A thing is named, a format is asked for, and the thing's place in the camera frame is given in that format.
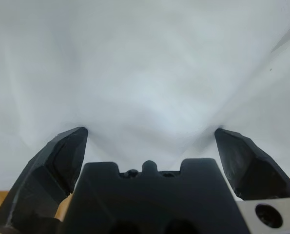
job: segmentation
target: screw hole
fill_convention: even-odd
[[[198,234],[194,225],[187,220],[174,219],[165,229],[165,234]]]
[[[136,178],[138,175],[139,175],[138,170],[132,169],[132,170],[129,170],[126,173],[124,173],[123,177],[127,178],[127,179],[133,179],[133,178]]]
[[[165,172],[162,174],[164,177],[175,177],[175,175],[172,172]]]
[[[134,223],[119,221],[110,229],[109,234],[140,234],[140,232]]]
[[[272,206],[259,204],[255,208],[257,217],[271,228],[280,228],[283,224],[280,213]]]

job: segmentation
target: white cloth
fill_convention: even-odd
[[[0,0],[0,190],[73,127],[126,171],[219,159],[219,125],[290,176],[289,0]]]

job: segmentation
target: white fabric backdrop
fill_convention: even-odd
[[[219,125],[290,176],[289,0],[0,0],[0,190],[73,127],[126,171],[218,159]]]

